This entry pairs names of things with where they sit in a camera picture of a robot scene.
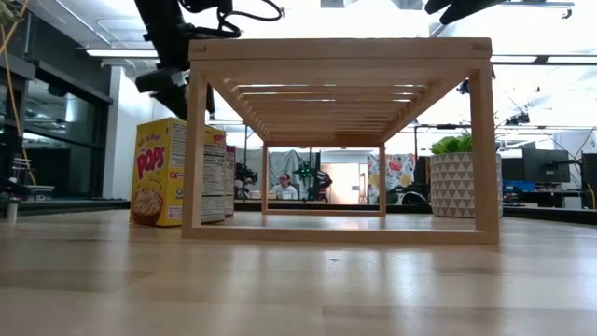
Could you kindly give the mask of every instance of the wooden leg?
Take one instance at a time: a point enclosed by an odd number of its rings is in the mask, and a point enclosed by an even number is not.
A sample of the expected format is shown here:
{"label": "wooden leg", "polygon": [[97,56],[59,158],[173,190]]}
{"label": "wooden leg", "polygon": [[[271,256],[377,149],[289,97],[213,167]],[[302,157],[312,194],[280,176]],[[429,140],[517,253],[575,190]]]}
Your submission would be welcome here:
{"label": "wooden leg", "polygon": [[475,226],[499,243],[497,167],[493,122],[492,68],[476,71],[470,81],[471,128],[473,137],[473,180],[475,185]]}
{"label": "wooden leg", "polygon": [[270,190],[268,183],[270,177],[270,161],[268,160],[268,145],[263,143],[263,168],[261,170],[263,176],[261,177],[261,213],[268,212],[268,191]]}
{"label": "wooden leg", "polygon": [[380,146],[380,213],[385,216],[387,210],[386,190],[385,190],[385,144]]}
{"label": "wooden leg", "polygon": [[207,81],[200,71],[191,68],[188,86],[183,238],[192,228],[201,225],[206,92]]}

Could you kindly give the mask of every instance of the glass wall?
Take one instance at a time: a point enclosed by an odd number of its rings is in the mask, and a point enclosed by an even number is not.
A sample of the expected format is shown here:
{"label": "glass wall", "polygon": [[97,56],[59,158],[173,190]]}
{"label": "glass wall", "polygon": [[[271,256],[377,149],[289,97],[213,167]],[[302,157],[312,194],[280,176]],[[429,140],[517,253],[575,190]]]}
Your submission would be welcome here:
{"label": "glass wall", "polygon": [[30,83],[25,105],[25,127],[39,128],[78,142],[99,142],[95,105],[36,80]]}
{"label": "glass wall", "polygon": [[54,187],[55,198],[101,196],[105,108],[38,79],[29,83],[23,147],[36,184]]}

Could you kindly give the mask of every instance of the kellogg's pops box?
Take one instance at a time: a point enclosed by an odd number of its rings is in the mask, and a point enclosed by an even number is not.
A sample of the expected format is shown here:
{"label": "kellogg's pops box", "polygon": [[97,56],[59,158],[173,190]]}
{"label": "kellogg's pops box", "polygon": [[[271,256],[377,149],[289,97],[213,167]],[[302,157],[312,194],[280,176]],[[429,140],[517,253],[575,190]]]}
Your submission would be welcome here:
{"label": "kellogg's pops box", "polygon": [[[131,223],[182,224],[186,140],[187,124],[179,119],[161,119],[137,126]],[[224,131],[205,128],[204,154],[201,221],[224,220]]]}

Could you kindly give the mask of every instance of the planter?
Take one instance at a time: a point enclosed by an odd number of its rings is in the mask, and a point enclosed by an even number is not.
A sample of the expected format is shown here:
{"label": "planter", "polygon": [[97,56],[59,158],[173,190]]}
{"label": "planter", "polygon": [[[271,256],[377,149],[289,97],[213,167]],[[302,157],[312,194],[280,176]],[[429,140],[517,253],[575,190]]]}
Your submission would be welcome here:
{"label": "planter", "polygon": [[[497,162],[497,198],[502,216],[502,159]],[[441,217],[475,217],[473,153],[459,152],[431,157],[431,206]]]}

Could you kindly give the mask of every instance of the colorful artwork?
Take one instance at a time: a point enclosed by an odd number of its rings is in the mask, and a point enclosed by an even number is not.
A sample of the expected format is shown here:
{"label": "colorful artwork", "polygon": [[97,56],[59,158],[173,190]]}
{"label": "colorful artwork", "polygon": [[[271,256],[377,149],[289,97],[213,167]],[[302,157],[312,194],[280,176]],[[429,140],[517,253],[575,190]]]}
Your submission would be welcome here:
{"label": "colorful artwork", "polygon": [[[406,187],[414,181],[415,160],[412,154],[388,154],[385,156],[385,187],[388,193],[393,189]],[[379,204],[380,163],[378,155],[368,155],[368,203]],[[398,198],[387,198],[388,204],[399,203]]]}

